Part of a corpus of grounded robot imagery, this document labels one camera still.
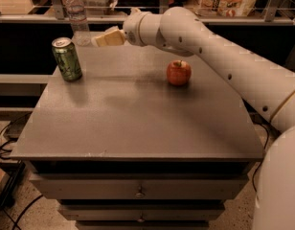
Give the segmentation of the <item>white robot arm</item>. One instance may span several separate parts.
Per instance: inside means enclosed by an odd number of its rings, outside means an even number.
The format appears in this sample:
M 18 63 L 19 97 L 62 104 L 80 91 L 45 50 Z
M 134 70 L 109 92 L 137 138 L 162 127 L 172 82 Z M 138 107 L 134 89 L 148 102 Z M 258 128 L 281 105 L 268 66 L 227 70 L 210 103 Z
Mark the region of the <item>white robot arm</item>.
M 261 165 L 252 230 L 295 230 L 295 73 L 214 34 L 182 7 L 133 8 L 120 30 L 92 38 L 99 47 L 125 42 L 199 56 L 281 133 Z

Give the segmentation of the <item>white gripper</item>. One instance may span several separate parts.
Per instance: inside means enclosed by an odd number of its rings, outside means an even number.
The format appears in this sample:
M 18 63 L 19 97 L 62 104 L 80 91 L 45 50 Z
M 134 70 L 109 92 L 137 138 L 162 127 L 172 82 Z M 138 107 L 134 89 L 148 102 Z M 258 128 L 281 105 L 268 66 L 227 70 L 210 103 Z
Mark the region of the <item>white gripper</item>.
M 130 16 L 125 20 L 123 30 L 103 32 L 92 37 L 91 42 L 96 47 L 120 46 L 126 40 L 136 46 L 162 45 L 160 33 L 160 14 L 149 11 L 141 11 L 139 8 L 131 8 Z

